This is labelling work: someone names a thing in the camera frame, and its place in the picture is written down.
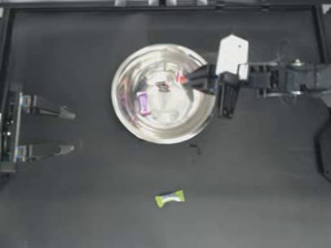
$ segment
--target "bowl rim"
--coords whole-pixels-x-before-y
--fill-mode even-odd
[[[118,85],[118,81],[122,75],[122,72],[124,70],[124,68],[128,66],[130,62],[139,57],[142,54],[144,54],[147,51],[150,51],[151,49],[156,49],[159,47],[172,47],[175,49],[182,50],[186,54],[190,54],[200,63],[202,65],[207,64],[206,59],[190,48],[180,46],[180,45],[175,45],[175,44],[155,44],[151,46],[146,46],[142,49],[139,49],[136,52],[134,52],[127,59],[122,62],[114,79],[112,79],[112,84],[111,84],[111,101],[112,101],[112,106],[114,106],[114,110],[115,110],[115,114],[123,124],[123,126],[127,128],[127,130],[142,140],[150,141],[152,143],[159,143],[159,144],[172,144],[172,143],[179,143],[183,142],[186,140],[190,140],[191,138],[194,138],[206,128],[206,126],[208,125],[211,119],[212,119],[212,115],[214,115],[214,108],[211,108],[210,110],[210,114],[208,117],[206,118],[204,122],[196,126],[196,128],[191,129],[187,134],[176,137],[176,138],[168,138],[168,139],[155,139],[151,136],[148,136],[140,129],[138,129],[131,121],[127,120],[127,118],[124,117],[122,110],[120,110],[120,106],[119,106],[119,100],[118,100],[118,94],[116,94],[116,85]]]

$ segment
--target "stainless steel bowl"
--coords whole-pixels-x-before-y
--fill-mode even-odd
[[[179,83],[182,75],[207,62],[188,48],[154,45],[135,52],[120,65],[111,99],[131,133],[155,143],[178,143],[204,129],[216,98]]]

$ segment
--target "black mat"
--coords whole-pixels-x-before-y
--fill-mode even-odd
[[[258,100],[242,91],[234,119],[215,119],[176,145],[138,140],[116,119],[110,86],[126,57],[174,43],[214,62],[230,33],[250,40],[251,61],[275,59],[283,47],[319,61],[306,12],[16,16],[11,81],[77,113],[72,122],[25,116],[21,142],[64,140],[77,149],[21,164],[1,188],[1,247],[326,247],[331,186],[316,173],[312,138],[327,110],[318,100]],[[178,189],[186,203],[158,209],[154,196]]]

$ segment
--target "small object in bowl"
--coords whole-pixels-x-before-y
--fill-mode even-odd
[[[159,208],[162,208],[167,202],[184,202],[186,201],[184,191],[179,190],[171,194],[156,196],[155,201]]]
[[[146,92],[139,92],[138,97],[139,97],[139,100],[140,100],[140,115],[147,116],[147,115],[150,115],[147,93]]]
[[[166,81],[158,81],[158,82],[155,83],[155,85],[156,85],[158,88],[159,88],[159,92],[167,93],[167,92],[171,91],[170,85],[168,85],[168,83],[167,83]]]

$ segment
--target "green candy wrapper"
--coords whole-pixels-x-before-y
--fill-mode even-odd
[[[167,202],[184,202],[186,201],[184,191],[179,190],[171,194],[156,196],[155,200],[159,208],[162,208]]]

